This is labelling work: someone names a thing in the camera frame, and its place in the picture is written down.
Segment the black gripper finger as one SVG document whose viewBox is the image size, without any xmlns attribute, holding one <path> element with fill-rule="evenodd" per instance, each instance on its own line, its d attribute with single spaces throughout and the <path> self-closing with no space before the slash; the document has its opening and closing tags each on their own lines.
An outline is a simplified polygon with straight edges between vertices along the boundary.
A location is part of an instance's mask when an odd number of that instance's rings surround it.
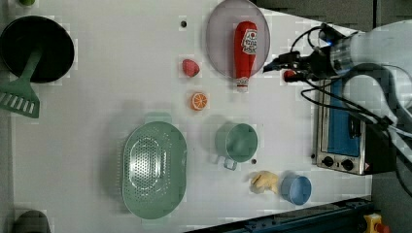
<svg viewBox="0 0 412 233">
<path fill-rule="evenodd" d="M 282 66 L 277 62 L 271 62 L 263 67 L 263 73 L 271 71 L 280 71 Z"/>
</svg>

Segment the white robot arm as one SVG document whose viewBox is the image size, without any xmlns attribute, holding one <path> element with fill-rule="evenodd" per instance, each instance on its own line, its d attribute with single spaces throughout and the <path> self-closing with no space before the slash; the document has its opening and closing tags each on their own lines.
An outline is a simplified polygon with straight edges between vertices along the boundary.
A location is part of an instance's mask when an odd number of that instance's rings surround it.
<svg viewBox="0 0 412 233">
<path fill-rule="evenodd" d="M 376 27 L 366 33 L 355 32 L 345 36 L 323 23 L 315 28 L 319 38 L 326 42 L 322 48 L 313 48 L 308 56 L 297 50 L 281 54 L 263 67 L 265 72 L 291 70 L 288 83 L 310 82 L 334 78 L 347 83 L 357 76 L 366 76 L 379 84 L 373 97 L 384 97 L 389 112 L 384 116 L 372 113 L 341 97 L 342 111 L 396 134 L 391 142 L 402 156 L 411 158 L 411 22 L 398 21 Z"/>
</svg>

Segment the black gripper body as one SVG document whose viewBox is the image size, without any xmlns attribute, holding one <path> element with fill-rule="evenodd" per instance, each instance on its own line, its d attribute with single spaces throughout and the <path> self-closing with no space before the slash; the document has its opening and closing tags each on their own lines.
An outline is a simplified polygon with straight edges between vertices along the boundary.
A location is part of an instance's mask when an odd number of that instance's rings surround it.
<svg viewBox="0 0 412 233">
<path fill-rule="evenodd" d="M 279 55 L 275 62 L 282 66 L 281 70 L 284 72 L 294 70 L 296 82 L 307 80 L 316 82 L 336 76 L 330 62 L 330 47 L 315 49 L 308 56 L 301 55 L 299 51 L 284 53 Z"/>
</svg>

